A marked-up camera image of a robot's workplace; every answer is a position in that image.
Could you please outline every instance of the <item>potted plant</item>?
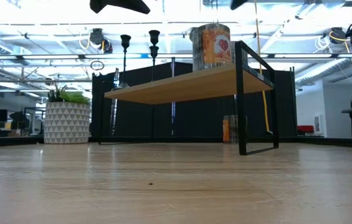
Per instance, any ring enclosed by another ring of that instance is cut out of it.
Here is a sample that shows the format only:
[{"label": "potted plant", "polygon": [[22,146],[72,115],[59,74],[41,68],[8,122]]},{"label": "potted plant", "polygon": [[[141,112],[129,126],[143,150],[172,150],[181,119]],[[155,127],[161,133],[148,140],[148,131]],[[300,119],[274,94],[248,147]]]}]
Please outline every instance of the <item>potted plant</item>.
[{"label": "potted plant", "polygon": [[82,92],[58,88],[48,94],[45,107],[44,143],[87,143],[90,126],[90,99]]}]

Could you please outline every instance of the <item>black partition wall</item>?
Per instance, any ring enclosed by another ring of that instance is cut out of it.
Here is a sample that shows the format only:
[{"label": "black partition wall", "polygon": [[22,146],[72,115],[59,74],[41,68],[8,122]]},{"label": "black partition wall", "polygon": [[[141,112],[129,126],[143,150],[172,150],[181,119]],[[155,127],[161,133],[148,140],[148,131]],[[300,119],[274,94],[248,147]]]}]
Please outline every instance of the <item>black partition wall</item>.
[{"label": "black partition wall", "polygon": [[[190,63],[175,63],[174,75],[192,72]],[[129,86],[151,81],[152,67],[126,72],[125,80]],[[172,76],[171,63],[156,66],[156,79]],[[100,124],[100,100],[103,91],[113,88],[114,73],[93,78],[92,101],[92,136],[97,137]],[[279,133],[281,137],[296,136],[295,85],[291,72],[275,71]],[[267,93],[267,111],[269,124],[271,118],[271,100]],[[151,105],[118,101],[116,109],[115,131],[118,137],[150,137]],[[111,132],[112,100],[105,99],[103,113],[103,134],[112,136]],[[245,95],[245,112],[248,117],[248,137],[265,136],[264,104],[262,93]],[[166,138],[222,138],[222,120],[225,115],[235,114],[234,96],[211,98],[188,102],[155,105],[155,137]]]}]

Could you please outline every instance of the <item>orange label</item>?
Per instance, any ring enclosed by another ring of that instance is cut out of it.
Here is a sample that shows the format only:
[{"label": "orange label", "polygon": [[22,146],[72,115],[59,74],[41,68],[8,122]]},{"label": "orange label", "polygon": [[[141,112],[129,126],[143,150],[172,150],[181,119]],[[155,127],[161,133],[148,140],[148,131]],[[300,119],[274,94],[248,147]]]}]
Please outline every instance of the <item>orange label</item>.
[{"label": "orange label", "polygon": [[228,120],[223,120],[223,142],[230,141],[230,124]]},{"label": "orange label", "polygon": [[222,29],[204,30],[204,63],[231,63],[230,33]]}]

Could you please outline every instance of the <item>green plant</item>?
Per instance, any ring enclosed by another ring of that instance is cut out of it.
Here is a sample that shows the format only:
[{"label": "green plant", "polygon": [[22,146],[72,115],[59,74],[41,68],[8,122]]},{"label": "green plant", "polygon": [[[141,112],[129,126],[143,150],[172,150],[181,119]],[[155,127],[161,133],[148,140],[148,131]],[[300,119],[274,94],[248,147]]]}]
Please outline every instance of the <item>green plant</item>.
[{"label": "green plant", "polygon": [[61,93],[66,90],[67,86],[63,86],[59,88],[58,85],[54,82],[55,90],[50,90],[48,97],[49,102],[63,102],[64,100],[61,98]]},{"label": "green plant", "polygon": [[60,97],[64,99],[65,102],[70,102],[70,103],[83,103],[83,104],[89,104],[90,99],[83,96],[83,92],[67,92],[63,91],[60,94]]},{"label": "green plant", "polygon": [[90,99],[83,96],[83,92],[68,92],[67,86],[59,88],[56,83],[54,85],[55,90],[50,90],[48,94],[49,102],[90,103]]}]

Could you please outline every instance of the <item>white patterned planter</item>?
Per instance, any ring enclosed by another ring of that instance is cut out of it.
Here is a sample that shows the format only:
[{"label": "white patterned planter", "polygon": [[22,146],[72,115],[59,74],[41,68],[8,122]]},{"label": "white patterned planter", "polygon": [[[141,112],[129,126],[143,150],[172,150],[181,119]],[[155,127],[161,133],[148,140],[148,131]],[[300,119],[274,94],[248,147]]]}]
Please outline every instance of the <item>white patterned planter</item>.
[{"label": "white patterned planter", "polygon": [[90,105],[50,102],[45,107],[44,143],[87,143]]}]

